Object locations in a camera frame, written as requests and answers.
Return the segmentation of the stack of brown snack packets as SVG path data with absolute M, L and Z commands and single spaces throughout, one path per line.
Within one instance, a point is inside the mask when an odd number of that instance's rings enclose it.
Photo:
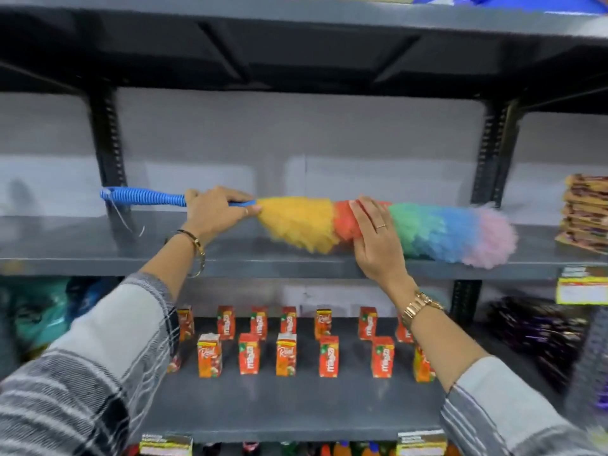
M 555 240 L 608 255 L 608 175 L 572 174 L 565 183 Z

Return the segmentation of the person's right forearm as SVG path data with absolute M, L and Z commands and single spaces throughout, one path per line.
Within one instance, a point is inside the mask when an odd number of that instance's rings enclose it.
M 462 456 L 608 456 L 445 312 L 425 307 L 409 330 L 446 392 L 446 434 Z

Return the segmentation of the dark grey metal shelving rack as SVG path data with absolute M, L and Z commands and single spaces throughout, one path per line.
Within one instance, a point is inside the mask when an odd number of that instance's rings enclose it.
M 491 154 L 477 162 L 472 198 L 486 201 L 501 195 L 507 165 L 516 136 L 515 115 L 522 109 L 561 106 L 583 100 L 592 108 L 603 93 L 568 91 L 570 79 L 591 85 L 608 79 L 608 15 L 527 13 L 516 9 L 407 5 L 371 0 L 0 0 L 0 68 L 27 75 L 70 92 L 84 91 L 92 99 L 91 127 L 104 183 L 115 182 L 117 155 L 110 155 L 110 136 L 120 133 L 114 88 L 145 92 L 179 90 L 208 92 L 207 107 L 194 108 L 186 130 L 201 130 L 202 139 L 179 136 L 161 142 L 161 136 L 177 131 L 169 110 L 155 111 L 156 120 L 143 126 L 142 136 L 150 153 L 177 155 L 178 142 L 201 153 L 235 155 L 239 149 L 246 162 L 253 162 L 270 142 L 279 143 L 286 154 L 288 143 L 321 149 L 312 137 L 344 136 L 353 154 L 363 141 L 365 124 L 406 123 L 396 105 L 402 98 L 447 101 L 481 99 L 489 118 L 490 140 L 496 141 L 498 126 L 503 140 Z M 319 101 L 318 124 L 285 127 L 287 116 L 278 112 L 283 100 L 294 105 Z M 143 237 L 120 225 L 118 214 L 84 218 L 67 216 L 17 216 L 0 219 L 1 227 L 29 227 L 40 233 L 33 238 L 8 239 L 0 233 L 0 276 L 34 278 L 59 276 L 126 276 L 150 259 L 172 227 L 182 219 L 177 212 L 125 212 L 131 226 L 145 226 Z M 493 270 L 464 264 L 416 259 L 412 273 L 457 283 L 482 280 L 539 282 L 557 277 L 557 271 L 574 264 L 599 266 L 599 255 L 552 242 L 551 226 L 517 226 L 520 245 L 507 264 Z M 258 222 L 245 222 L 211 244 L 204 276 L 211 278 L 267 278 L 273 280 L 348 280 L 363 278 L 354 257 L 344 250 L 329 255 L 308 253 L 272 239 Z M 211 390 L 226 398 L 229 414 L 244 421 L 224 425 L 219 417 L 210 421 L 202 413 L 203 396 L 186 398 L 194 391 L 193 365 L 185 379 L 171 379 L 161 388 L 161 398 L 173 384 L 185 389 L 176 393 L 180 408 L 167 400 L 153 408 L 150 424 L 142 429 L 173 425 L 174 434 L 190 433 L 199 440 L 241 438 L 277 441 L 282 438 L 312 440 L 344 435 L 352 438 L 391 437 L 393 427 L 363 421 L 339 412 L 338 421 L 323 417 L 320 424 L 279 427 L 290 413 L 305 418 L 316 408 L 308 398 L 268 405 L 262 417 L 237 416 L 245 412 L 245 397 L 230 395 L 239 374 L 228 368 L 229 388 Z

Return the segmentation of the row of drink bottles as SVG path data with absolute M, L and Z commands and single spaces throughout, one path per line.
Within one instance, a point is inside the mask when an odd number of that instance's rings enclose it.
M 395 456 L 396 441 L 195 443 L 192 456 L 364 456 L 375 447 L 376 456 Z

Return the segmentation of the gold wrist watch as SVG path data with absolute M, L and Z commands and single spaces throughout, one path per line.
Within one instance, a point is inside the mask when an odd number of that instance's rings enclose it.
M 412 297 L 406 299 L 406 304 L 403 307 L 399 306 L 398 312 L 400 315 L 401 325 L 404 328 L 410 330 L 415 317 L 425 307 L 432 307 L 443 313 L 445 312 L 445 308 L 443 305 L 430 298 L 424 292 L 415 291 Z

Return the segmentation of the teal plastic bag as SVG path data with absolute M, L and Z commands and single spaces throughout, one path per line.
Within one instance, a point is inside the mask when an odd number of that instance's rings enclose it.
M 59 276 L 13 276 L 4 281 L 5 313 L 22 357 L 39 355 L 67 332 L 68 283 Z

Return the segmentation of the pile of purple packets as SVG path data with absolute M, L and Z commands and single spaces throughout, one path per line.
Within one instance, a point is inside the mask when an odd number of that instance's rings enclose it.
M 589 310 L 553 300 L 507 296 L 492 301 L 486 327 L 515 352 L 530 357 L 558 392 L 572 379 L 589 328 Z

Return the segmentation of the rows of orange juice cartons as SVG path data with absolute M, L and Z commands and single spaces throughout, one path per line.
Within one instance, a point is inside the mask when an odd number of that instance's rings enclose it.
M 319 376 L 335 378 L 339 375 L 339 337 L 331 334 L 333 312 L 318 309 L 313 322 L 313 334 L 319 342 Z M 394 341 L 413 344 L 414 338 L 399 319 L 396 337 L 378 336 L 379 317 L 374 307 L 360 308 L 358 337 L 371 342 L 370 369 L 374 378 L 388 379 L 393 372 L 396 347 Z M 294 307 L 283 307 L 276 340 L 275 373 L 280 377 L 294 376 L 297 372 L 298 315 Z M 268 339 L 268 310 L 252 309 L 248 332 L 236 336 L 236 317 L 231 306 L 219 306 L 217 331 L 202 334 L 196 342 L 196 355 L 200 377 L 218 377 L 223 371 L 223 343 L 237 341 L 239 373 L 257 375 L 260 372 L 262 342 Z

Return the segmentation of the person's left hand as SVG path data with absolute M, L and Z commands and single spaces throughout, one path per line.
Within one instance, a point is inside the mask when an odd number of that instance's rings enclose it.
M 210 243 L 215 237 L 232 228 L 242 219 L 224 219 L 221 215 L 219 194 L 216 187 L 207 191 L 188 189 L 185 194 L 187 220 L 182 229 L 198 237 L 201 244 Z

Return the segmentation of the person's right hand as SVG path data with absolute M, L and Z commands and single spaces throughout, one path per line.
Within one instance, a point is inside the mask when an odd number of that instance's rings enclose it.
M 418 290 L 406 269 L 399 237 L 359 237 L 353 240 L 356 261 L 367 278 L 373 280 L 397 304 Z

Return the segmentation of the rainbow feather duster blue handle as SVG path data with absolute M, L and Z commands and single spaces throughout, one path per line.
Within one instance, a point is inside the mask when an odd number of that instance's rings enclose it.
M 257 199 L 258 220 L 274 239 L 310 253 L 330 253 L 353 243 L 354 218 L 348 200 L 277 197 Z M 493 206 L 388 206 L 407 258 L 428 258 L 492 269 L 508 262 L 517 247 L 517 233 Z

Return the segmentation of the blue plastic sheet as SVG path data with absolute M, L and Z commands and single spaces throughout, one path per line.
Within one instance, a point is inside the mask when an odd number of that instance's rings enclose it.
M 608 14 L 608 1 L 604 0 L 413 0 L 412 4 L 478 6 L 554 14 Z

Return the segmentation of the person's left forearm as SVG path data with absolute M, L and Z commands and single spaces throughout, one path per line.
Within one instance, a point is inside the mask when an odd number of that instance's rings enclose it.
M 0 456 L 120 456 L 180 345 L 177 289 L 138 272 L 0 383 Z

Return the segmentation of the blue plastic bag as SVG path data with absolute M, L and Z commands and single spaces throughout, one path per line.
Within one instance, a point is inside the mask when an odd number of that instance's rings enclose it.
M 88 313 L 103 297 L 120 282 L 119 276 L 75 276 L 66 285 L 66 319 L 72 323 Z

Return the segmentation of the thin gold bangle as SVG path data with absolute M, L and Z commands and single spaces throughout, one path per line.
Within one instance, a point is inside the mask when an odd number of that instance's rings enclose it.
M 202 248 L 197 248 L 194 251 L 194 258 L 187 274 L 187 278 L 199 277 L 206 266 L 206 254 Z

